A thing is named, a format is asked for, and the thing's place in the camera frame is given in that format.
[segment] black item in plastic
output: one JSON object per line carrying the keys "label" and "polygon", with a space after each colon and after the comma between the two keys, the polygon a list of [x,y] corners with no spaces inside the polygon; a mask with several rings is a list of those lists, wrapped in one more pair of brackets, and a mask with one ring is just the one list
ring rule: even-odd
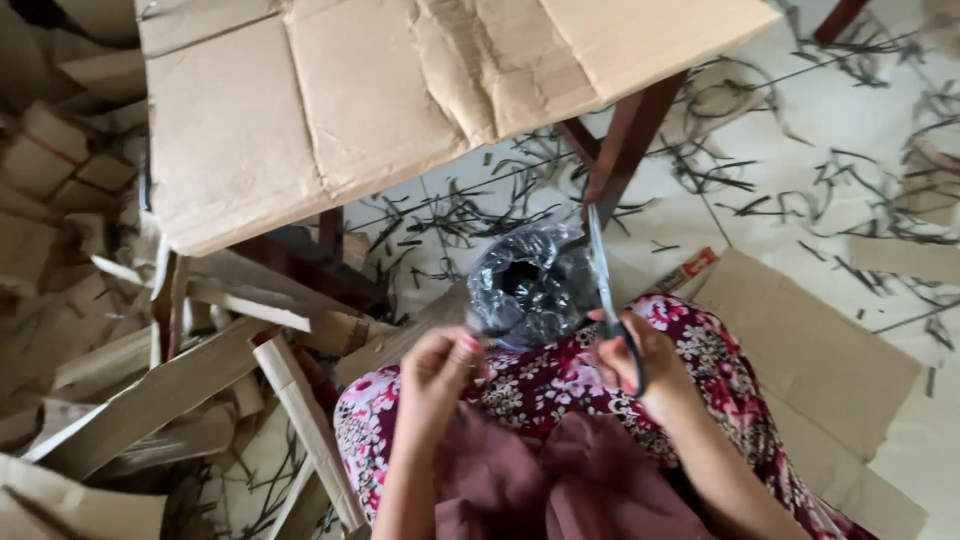
{"label": "black item in plastic", "polygon": [[576,331],[599,305],[583,228],[539,221],[499,238],[468,278],[473,309],[490,337],[528,350]]}

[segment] pink floral fabric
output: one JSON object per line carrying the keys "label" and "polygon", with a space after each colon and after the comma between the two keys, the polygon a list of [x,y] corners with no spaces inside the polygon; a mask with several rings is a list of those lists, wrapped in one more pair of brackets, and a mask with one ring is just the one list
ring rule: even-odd
{"label": "pink floral fabric", "polygon": [[[710,414],[756,476],[813,538],[876,540],[810,493],[797,478],[750,362],[716,317],[662,294],[641,296],[628,309],[674,340]],[[613,413],[661,469],[677,469],[680,462],[670,440],[640,402],[605,386],[589,364],[588,348],[595,333],[596,325],[590,325],[542,349],[491,356],[492,380],[467,388],[462,399],[515,430],[534,453],[567,412]],[[344,392],[334,413],[337,444],[350,484],[371,523],[390,460],[398,375],[398,366],[367,374]]]}

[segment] white tile floor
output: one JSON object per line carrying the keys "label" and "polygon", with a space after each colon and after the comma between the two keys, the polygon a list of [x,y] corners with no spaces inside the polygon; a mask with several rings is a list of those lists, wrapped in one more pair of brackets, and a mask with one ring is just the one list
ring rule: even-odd
{"label": "white tile floor", "polygon": [[[936,109],[939,115],[930,107],[915,107],[925,94],[940,92],[945,82],[960,74],[960,61],[922,48],[917,54],[914,37],[921,22],[919,0],[875,0],[853,25],[852,35],[839,39],[848,45],[829,50],[804,39],[832,8],[833,0],[797,2],[795,11],[787,0],[770,3],[793,13],[788,17],[795,22],[793,28],[784,20],[727,53],[733,61],[713,66],[712,75],[704,75],[714,82],[729,77],[754,85],[748,93],[759,100],[755,109],[767,110],[748,112],[716,129],[703,142],[707,150],[695,151],[690,145],[681,149],[682,154],[689,154],[685,166],[700,173],[725,163],[750,161],[713,171],[714,176],[747,183],[742,186],[749,189],[716,182],[697,189],[689,177],[675,178],[676,159],[670,153],[649,156],[623,202],[655,200],[643,212],[623,217],[622,228],[611,225],[604,234],[615,299],[630,300],[704,246],[722,253],[732,245],[792,277],[851,319],[862,309],[859,324],[879,331],[882,338],[923,364],[938,368],[933,398],[924,394],[924,377],[871,467],[929,511],[923,540],[960,538],[960,512],[956,511],[960,502],[960,459],[956,458],[960,455],[960,359],[924,332],[930,318],[925,315],[935,308],[931,302],[954,301],[957,297],[951,295],[960,293],[960,287],[917,287],[915,293],[903,282],[887,277],[888,290],[871,291],[838,268],[835,258],[849,259],[847,238],[821,237],[876,217],[868,205],[879,197],[864,184],[887,195],[896,193],[894,181],[903,174],[904,143],[918,129],[952,117],[957,123],[937,130],[932,138],[943,150],[960,152],[960,99],[947,100],[946,106]],[[731,74],[718,78],[719,69]],[[736,101],[728,88],[705,90],[697,96],[713,105]],[[763,107],[762,98],[776,105],[776,111]],[[610,111],[587,115],[584,121],[600,135],[606,131]],[[828,205],[826,183],[815,184],[821,174],[817,167],[823,165],[828,174],[839,172]],[[381,243],[371,255],[371,261],[379,261],[385,269],[409,249],[398,244],[422,242],[411,246],[395,266],[398,318],[416,313],[451,283],[428,275],[439,278],[447,273],[468,273],[492,242],[488,238],[455,240],[453,235],[434,230],[415,234],[408,232],[408,227],[415,227],[418,220],[429,221],[433,213],[450,210],[449,194],[457,190],[475,194],[471,200],[481,210],[500,215],[515,198],[512,193],[524,186],[525,175],[550,180],[542,181],[530,193],[525,214],[522,204],[516,204],[513,216],[551,208],[554,215],[562,215],[576,209],[570,197],[579,193],[576,182],[571,181],[577,166],[578,161],[563,145],[548,138],[527,140],[520,146],[504,142],[392,187],[376,199],[347,205],[348,227],[377,239],[394,221],[384,217],[387,200],[400,211],[411,210],[388,236],[390,252]],[[786,191],[795,193],[784,199],[789,214],[784,217],[777,215],[783,212],[778,195]],[[753,207],[754,213],[735,215],[738,209],[768,195],[770,199]],[[432,205],[426,202],[438,198]],[[811,212],[821,214],[816,223],[811,223]],[[957,231],[936,232],[956,237]],[[680,247],[653,253],[660,245]],[[372,267],[368,271],[375,275]],[[939,317],[948,334],[960,338],[960,307],[943,311]],[[238,512],[233,514],[236,527]]]}

